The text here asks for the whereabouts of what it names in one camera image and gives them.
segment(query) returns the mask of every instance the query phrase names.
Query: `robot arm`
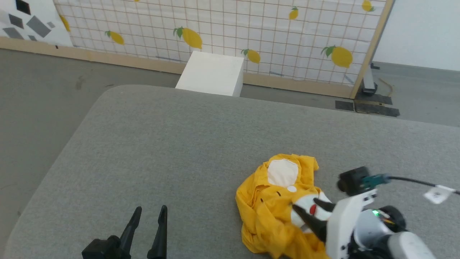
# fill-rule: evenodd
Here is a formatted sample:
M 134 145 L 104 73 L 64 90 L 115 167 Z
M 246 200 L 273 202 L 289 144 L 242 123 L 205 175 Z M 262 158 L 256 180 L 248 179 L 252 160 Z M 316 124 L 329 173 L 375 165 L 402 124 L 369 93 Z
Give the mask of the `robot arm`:
M 396 208 L 364 209 L 377 197 L 374 187 L 388 183 L 387 177 L 371 177 L 366 167 L 360 167 L 339 178 L 339 189 L 350 197 L 337 204 L 315 199 L 318 206 L 332 212 L 328 221 L 293 205 L 305 224 L 325 242 L 331 259 L 436 259 L 416 234 L 405 230 L 404 218 Z

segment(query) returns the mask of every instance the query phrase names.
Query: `white box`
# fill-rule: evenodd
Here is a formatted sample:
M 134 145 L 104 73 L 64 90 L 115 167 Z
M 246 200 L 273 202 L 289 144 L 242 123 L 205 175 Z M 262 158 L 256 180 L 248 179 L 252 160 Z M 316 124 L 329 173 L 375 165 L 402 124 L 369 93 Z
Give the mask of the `white box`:
M 176 85 L 208 94 L 240 96 L 244 58 L 194 51 Z

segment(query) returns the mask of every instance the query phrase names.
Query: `yellow garment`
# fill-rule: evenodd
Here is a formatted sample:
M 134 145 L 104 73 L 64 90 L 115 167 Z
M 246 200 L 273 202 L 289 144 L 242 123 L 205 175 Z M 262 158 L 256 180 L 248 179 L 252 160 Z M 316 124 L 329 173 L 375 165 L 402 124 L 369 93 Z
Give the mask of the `yellow garment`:
M 321 190 L 313 185 L 313 171 L 318 168 L 314 157 L 279 154 L 238 188 L 242 241 L 251 252 L 269 252 L 273 258 L 282 254 L 293 259 L 328 258 L 323 242 L 292 223 L 292 203 L 307 199 L 313 204 L 313 197 L 320 196 Z

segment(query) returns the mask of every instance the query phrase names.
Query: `white wall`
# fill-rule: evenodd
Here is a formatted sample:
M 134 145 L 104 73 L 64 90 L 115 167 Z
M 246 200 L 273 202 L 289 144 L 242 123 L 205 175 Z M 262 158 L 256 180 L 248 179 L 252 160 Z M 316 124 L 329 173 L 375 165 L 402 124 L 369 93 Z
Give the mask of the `white wall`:
M 460 71 L 460 0 L 395 0 L 373 61 Z

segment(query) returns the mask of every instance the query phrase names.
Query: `black square shape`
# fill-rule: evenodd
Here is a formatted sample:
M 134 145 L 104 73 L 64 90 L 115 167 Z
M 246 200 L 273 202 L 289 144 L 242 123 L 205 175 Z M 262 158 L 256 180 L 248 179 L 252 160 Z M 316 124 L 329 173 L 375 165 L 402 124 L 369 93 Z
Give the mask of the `black square shape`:
M 24 2 L 23 0 L 16 0 L 16 9 L 18 11 L 21 11 L 23 13 L 30 15 L 29 4 L 27 2 Z

